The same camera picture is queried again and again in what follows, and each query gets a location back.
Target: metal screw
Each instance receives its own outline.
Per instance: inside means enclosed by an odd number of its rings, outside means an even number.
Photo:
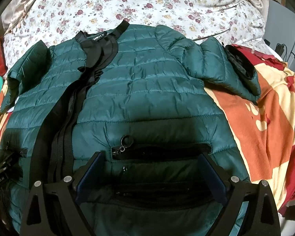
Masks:
[[[36,186],[36,187],[38,187],[38,186],[40,186],[41,185],[41,181],[36,181],[35,183],[34,183],[34,186]]]
[[[268,181],[266,181],[266,180],[262,180],[261,183],[262,183],[263,186],[268,186],[269,185]]]
[[[239,182],[239,178],[238,178],[237,176],[232,176],[230,179],[231,179],[234,183]]]
[[[70,182],[72,180],[72,177],[71,176],[65,176],[64,178],[64,181],[67,183],[67,182]]]

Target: zipper pull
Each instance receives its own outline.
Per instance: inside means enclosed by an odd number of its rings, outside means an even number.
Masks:
[[[130,146],[132,146],[134,140],[133,137],[130,135],[124,135],[121,139],[120,139],[120,148],[119,151],[124,152],[126,150],[126,148],[129,148]]]

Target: multicolored blanket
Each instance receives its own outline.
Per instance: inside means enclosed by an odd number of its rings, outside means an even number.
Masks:
[[[272,55],[234,46],[258,72],[257,104],[212,85],[206,92],[224,111],[251,181],[269,182],[279,210],[295,199],[295,73]]]

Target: floral fabric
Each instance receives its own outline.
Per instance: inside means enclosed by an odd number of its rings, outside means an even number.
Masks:
[[[36,0],[5,34],[6,64],[10,69],[39,40],[57,45],[80,30],[90,34],[113,29],[123,19],[166,25],[197,42],[214,35],[225,45],[248,42],[247,46],[268,52],[261,40],[262,16],[245,0]]]

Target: zipper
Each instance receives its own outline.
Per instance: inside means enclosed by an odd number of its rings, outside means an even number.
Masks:
[[[195,207],[213,200],[208,187],[200,183],[117,187],[114,195],[119,201],[147,208]]]
[[[198,157],[202,152],[211,152],[208,144],[134,144],[130,135],[124,135],[120,146],[112,147],[114,160],[176,160]]]

